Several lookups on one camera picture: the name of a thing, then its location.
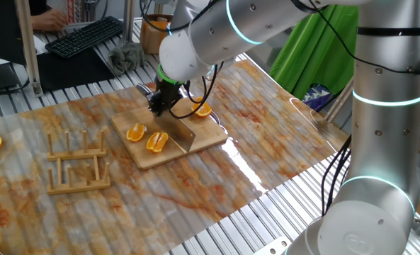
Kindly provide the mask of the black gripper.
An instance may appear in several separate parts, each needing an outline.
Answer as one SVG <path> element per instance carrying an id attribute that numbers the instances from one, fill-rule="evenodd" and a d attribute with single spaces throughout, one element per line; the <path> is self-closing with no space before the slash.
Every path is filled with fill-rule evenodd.
<path id="1" fill-rule="evenodd" d="M 168 113 L 183 97 L 179 91 L 181 84 L 170 83 L 164 79 L 154 80 L 155 90 L 147 94 L 149 109 L 155 117 Z"/>

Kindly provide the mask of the bare person hand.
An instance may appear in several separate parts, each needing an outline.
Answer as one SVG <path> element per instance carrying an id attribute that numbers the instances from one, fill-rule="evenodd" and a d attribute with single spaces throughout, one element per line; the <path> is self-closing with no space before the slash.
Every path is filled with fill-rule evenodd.
<path id="1" fill-rule="evenodd" d="M 67 16 L 57 9 L 51 9 L 31 18 L 33 30 L 43 32 L 60 32 L 68 24 Z"/>

